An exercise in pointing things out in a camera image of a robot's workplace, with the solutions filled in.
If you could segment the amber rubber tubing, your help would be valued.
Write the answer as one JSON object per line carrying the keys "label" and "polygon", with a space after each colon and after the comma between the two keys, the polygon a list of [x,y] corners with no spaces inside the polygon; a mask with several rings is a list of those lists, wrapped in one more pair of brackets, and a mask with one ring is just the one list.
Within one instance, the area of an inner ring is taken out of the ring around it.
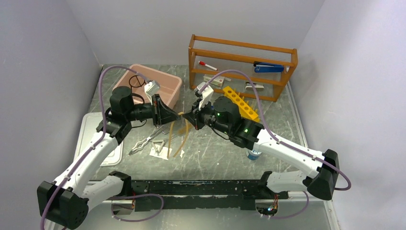
{"label": "amber rubber tubing", "polygon": [[[182,115],[185,114],[185,113],[184,113],[184,112],[179,112],[178,114],[181,115],[181,118],[183,118]],[[189,123],[185,118],[183,118],[183,119],[184,119],[184,121],[185,121],[185,126],[190,130],[190,123]],[[178,148],[178,149],[176,150],[176,152],[173,154],[173,157],[176,157],[176,156],[178,155],[178,153],[182,150],[184,144],[186,143],[186,140],[187,140],[188,135],[189,135],[189,130],[188,130],[184,135],[178,135],[177,133],[176,133],[176,134],[173,134],[174,125],[175,125],[175,122],[171,122],[170,127],[169,127],[168,149],[171,148],[171,142],[172,142],[173,139],[175,139],[175,138],[177,138],[177,137],[185,136],[185,138],[184,138],[184,140],[181,142],[179,148]]]}

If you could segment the black metal ring stand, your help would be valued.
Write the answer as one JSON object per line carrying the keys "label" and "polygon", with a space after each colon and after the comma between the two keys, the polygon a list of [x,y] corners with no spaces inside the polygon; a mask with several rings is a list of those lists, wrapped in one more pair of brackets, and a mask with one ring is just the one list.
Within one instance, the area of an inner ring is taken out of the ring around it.
{"label": "black metal ring stand", "polygon": [[129,78],[128,84],[131,89],[136,89],[143,87],[146,84],[146,81],[138,75],[134,75]]}

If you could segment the metal crucible tongs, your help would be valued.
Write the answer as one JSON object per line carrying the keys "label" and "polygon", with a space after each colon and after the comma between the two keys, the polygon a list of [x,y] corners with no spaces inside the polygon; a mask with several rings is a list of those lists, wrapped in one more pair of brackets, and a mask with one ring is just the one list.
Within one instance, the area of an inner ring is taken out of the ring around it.
{"label": "metal crucible tongs", "polygon": [[146,138],[142,139],[141,141],[138,141],[129,151],[128,155],[133,155],[139,151],[141,151],[144,146],[146,146],[153,138],[158,136],[159,134],[163,134],[165,130],[167,130],[169,127],[168,126],[160,126],[156,128],[149,136]]}

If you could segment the small white paper packet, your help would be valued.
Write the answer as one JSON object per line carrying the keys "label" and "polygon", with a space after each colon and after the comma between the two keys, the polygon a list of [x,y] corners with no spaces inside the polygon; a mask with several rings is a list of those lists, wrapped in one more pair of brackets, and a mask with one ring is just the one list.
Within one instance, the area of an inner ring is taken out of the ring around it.
{"label": "small white paper packet", "polygon": [[169,154],[171,154],[172,149],[168,149],[167,147],[163,147],[162,151],[159,154],[156,154],[153,147],[150,149],[149,156],[160,158],[163,160],[169,160]]}

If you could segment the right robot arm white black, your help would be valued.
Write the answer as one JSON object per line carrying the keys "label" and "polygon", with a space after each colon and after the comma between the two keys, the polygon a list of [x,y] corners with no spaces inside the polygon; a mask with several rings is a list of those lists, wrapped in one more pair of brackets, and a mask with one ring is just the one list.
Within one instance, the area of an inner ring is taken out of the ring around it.
{"label": "right robot arm white black", "polygon": [[338,154],[308,149],[280,136],[271,136],[264,125],[243,118],[238,105],[221,96],[214,103],[199,107],[197,101],[184,117],[199,130],[208,126],[226,134],[234,145],[262,154],[270,154],[295,167],[295,172],[265,172],[258,186],[263,198],[285,191],[307,191],[312,196],[331,200],[338,180]]}

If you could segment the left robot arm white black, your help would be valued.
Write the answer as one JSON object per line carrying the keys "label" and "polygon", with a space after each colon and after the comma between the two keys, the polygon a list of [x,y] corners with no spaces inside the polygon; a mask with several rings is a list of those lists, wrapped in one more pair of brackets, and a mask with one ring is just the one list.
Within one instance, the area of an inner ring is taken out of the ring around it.
{"label": "left robot arm white black", "polygon": [[45,220],[74,230],[103,201],[114,196],[120,199],[131,196],[131,177],[122,172],[112,172],[92,186],[88,186],[88,182],[104,159],[131,131],[133,121],[151,119],[154,125],[159,126],[180,118],[162,102],[158,94],[154,94],[149,103],[142,104],[134,103],[135,95],[129,87],[115,88],[110,97],[111,106],[102,115],[103,119],[87,150],[53,182],[43,181],[39,185],[37,197],[42,230]]}

